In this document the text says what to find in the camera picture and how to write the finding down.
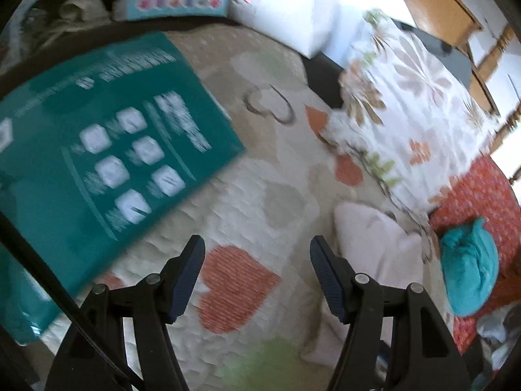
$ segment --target black cable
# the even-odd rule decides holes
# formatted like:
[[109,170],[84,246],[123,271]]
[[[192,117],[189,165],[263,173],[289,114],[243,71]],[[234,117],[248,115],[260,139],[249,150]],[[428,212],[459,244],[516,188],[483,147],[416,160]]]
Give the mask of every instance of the black cable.
[[49,266],[0,211],[0,242],[18,262],[36,279],[58,307],[76,326],[92,347],[114,370],[140,391],[145,391],[144,381],[103,341],[90,321],[61,285]]

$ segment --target screw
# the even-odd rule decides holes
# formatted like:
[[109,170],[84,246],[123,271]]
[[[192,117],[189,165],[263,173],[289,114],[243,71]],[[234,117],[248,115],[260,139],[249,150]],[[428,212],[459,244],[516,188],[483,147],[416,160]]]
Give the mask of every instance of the screw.
[[355,281],[358,283],[369,283],[369,277],[365,273],[359,273],[355,276]]
[[161,277],[157,273],[151,273],[147,276],[147,284],[156,285],[159,281],[161,281]]
[[104,283],[97,283],[92,287],[92,292],[94,292],[95,294],[103,294],[106,289],[107,286]]
[[420,283],[413,282],[411,283],[411,291],[416,292],[416,294],[421,294],[423,292],[423,286]]

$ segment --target white floral pillowcase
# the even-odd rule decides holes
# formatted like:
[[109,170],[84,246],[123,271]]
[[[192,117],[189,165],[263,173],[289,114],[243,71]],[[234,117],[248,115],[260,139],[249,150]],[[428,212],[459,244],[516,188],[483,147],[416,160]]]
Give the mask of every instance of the white floral pillowcase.
[[396,203],[426,219],[498,122],[416,35],[378,11],[364,18],[339,78],[344,105],[321,135],[340,153],[361,155]]

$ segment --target green folder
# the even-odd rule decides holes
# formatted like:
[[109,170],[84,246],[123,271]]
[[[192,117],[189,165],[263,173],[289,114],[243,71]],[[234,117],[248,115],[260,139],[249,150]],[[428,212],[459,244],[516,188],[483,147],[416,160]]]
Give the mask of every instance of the green folder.
[[[244,147],[163,33],[66,61],[0,102],[0,211],[72,296]],[[0,323],[37,339],[58,307],[0,248]]]

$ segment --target teal cloth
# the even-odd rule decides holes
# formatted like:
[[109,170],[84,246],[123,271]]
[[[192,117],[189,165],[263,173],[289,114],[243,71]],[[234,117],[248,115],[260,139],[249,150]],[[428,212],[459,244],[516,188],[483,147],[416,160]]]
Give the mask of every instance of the teal cloth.
[[441,270],[457,316],[470,316],[481,309],[498,278],[498,249],[484,223],[481,217],[452,228],[440,240]]

